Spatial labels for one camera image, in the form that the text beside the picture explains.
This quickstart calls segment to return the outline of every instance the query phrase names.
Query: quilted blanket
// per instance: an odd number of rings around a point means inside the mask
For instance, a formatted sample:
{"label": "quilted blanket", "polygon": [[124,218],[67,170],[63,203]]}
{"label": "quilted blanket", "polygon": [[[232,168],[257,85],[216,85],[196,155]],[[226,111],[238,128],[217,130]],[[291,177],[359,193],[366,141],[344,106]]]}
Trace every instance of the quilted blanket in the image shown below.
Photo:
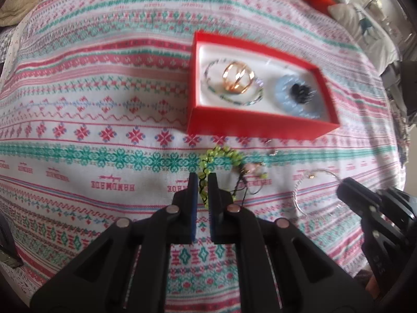
{"label": "quilted blanket", "polygon": [[[313,141],[185,134],[200,29],[319,66],[341,128]],[[292,219],[351,275],[366,262],[359,217],[338,206],[326,175],[301,184],[310,214],[301,217],[294,184],[305,170],[326,168],[371,189],[403,185],[377,72],[339,24],[301,0],[42,0],[12,68],[0,93],[0,209],[24,266],[2,267],[29,297],[118,217],[141,219],[169,204],[216,144],[266,164],[268,178],[247,208]],[[232,189],[230,161],[217,158],[214,168]],[[208,225],[200,204],[195,243],[172,247],[168,312],[240,310],[234,246],[212,244]]]}

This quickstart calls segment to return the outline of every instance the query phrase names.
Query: green beaded bracelet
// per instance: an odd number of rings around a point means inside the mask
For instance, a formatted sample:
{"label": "green beaded bracelet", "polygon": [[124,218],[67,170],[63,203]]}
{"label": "green beaded bracelet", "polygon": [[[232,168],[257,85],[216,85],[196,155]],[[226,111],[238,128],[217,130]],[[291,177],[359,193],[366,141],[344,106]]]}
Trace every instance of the green beaded bracelet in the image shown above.
{"label": "green beaded bracelet", "polygon": [[199,176],[199,193],[206,208],[209,207],[209,195],[207,194],[205,188],[207,187],[207,176],[209,176],[209,174],[212,172],[209,168],[209,164],[212,163],[216,157],[230,158],[233,166],[239,166],[244,158],[242,154],[228,146],[216,146],[214,149],[208,149],[207,154],[200,155],[199,166],[203,171],[197,174]]}

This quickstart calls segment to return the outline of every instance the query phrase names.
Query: gold jewelry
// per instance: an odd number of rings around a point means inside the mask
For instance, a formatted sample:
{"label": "gold jewelry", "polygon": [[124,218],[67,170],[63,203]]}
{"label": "gold jewelry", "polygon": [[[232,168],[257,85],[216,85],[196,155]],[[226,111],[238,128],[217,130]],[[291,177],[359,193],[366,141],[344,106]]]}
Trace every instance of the gold jewelry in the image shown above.
{"label": "gold jewelry", "polygon": [[[230,70],[236,67],[237,72],[235,75],[235,80],[232,82],[228,79]],[[244,76],[249,76],[249,83],[247,85],[242,85],[240,81]],[[223,85],[224,89],[230,93],[243,94],[248,88],[252,85],[255,78],[255,73],[253,70],[245,63],[239,61],[232,61],[223,72]]]}

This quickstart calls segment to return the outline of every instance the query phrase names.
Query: patterned fabric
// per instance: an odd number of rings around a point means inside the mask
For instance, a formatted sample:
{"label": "patterned fabric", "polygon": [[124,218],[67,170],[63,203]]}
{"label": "patterned fabric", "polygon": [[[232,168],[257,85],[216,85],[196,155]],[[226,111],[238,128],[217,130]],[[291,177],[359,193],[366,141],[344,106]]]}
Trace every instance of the patterned fabric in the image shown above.
{"label": "patterned fabric", "polygon": [[16,27],[6,27],[0,31],[0,63],[4,62]]}
{"label": "patterned fabric", "polygon": [[[199,29],[320,66],[341,128],[313,141],[185,134]],[[311,168],[372,189],[404,182],[377,72],[341,26],[300,0],[43,0],[0,107],[0,208],[25,262],[3,267],[28,296],[118,217],[141,219],[169,204],[199,154],[216,144],[266,164],[269,178],[247,208],[267,220],[292,218],[352,275],[365,263],[359,217],[337,207],[334,179],[324,175],[301,184],[300,206],[312,219],[296,220],[295,182]],[[229,159],[214,167],[231,189],[237,174]],[[195,243],[172,247],[168,312],[240,310],[234,246],[213,245],[208,223],[199,204]]]}

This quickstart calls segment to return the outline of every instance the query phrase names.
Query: multicolored beaded bracelet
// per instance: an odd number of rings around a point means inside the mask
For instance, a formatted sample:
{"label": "multicolored beaded bracelet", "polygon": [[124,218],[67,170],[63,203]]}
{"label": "multicolored beaded bracelet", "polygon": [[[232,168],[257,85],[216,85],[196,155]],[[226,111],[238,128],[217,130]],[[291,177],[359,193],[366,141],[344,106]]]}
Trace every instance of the multicolored beaded bracelet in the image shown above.
{"label": "multicolored beaded bracelet", "polygon": [[[203,171],[199,172],[197,174],[198,177],[199,177],[199,193],[200,193],[201,199],[203,200],[204,206],[206,208],[209,207],[208,206],[209,205],[208,204],[208,201],[209,201],[208,196],[209,195],[208,195],[207,191],[205,190],[205,188],[207,187],[207,177],[212,172],[210,170],[209,164],[213,163],[214,158],[216,158],[216,157],[227,157],[227,158],[230,159],[232,166],[234,166],[234,167],[239,167],[240,166],[241,167],[240,175],[239,175],[239,179],[236,183],[236,187],[235,187],[234,191],[231,192],[232,197],[233,197],[233,201],[236,200],[236,192],[237,191],[243,190],[245,188],[248,190],[248,187],[246,186],[247,183],[244,179],[244,175],[249,173],[252,169],[254,169],[254,166],[257,165],[257,164],[253,164],[253,163],[242,165],[244,155],[239,153],[237,150],[232,149],[228,146],[224,146],[224,147],[216,146],[216,147],[214,147],[214,149],[209,149],[206,154],[200,155],[199,166]],[[259,177],[260,178],[266,178],[267,173],[262,173]],[[242,188],[242,189],[237,189],[238,184],[241,180],[244,181],[245,187]],[[256,194],[261,190],[261,188],[255,193],[252,193],[251,191],[249,191],[249,193],[252,194],[252,195]]]}
{"label": "multicolored beaded bracelet", "polygon": [[229,98],[225,94],[219,94],[215,90],[215,88],[210,85],[211,78],[209,78],[209,75],[208,75],[208,73],[209,73],[208,71],[210,70],[210,68],[212,66],[214,66],[215,64],[228,62],[228,61],[232,61],[232,60],[230,60],[230,59],[217,59],[217,60],[214,60],[214,61],[212,61],[208,64],[206,70],[204,71],[204,78],[206,79],[207,89],[209,91],[211,91],[212,93],[216,94],[220,99],[222,99],[224,101],[227,101],[229,103],[233,103],[234,105],[237,105],[237,106],[250,106],[250,105],[253,105],[253,104],[261,101],[262,98],[263,98],[263,80],[258,78],[258,77],[255,77],[255,84],[258,86],[257,97],[255,99],[251,100],[251,101],[248,101],[248,102],[240,102],[240,101]]}

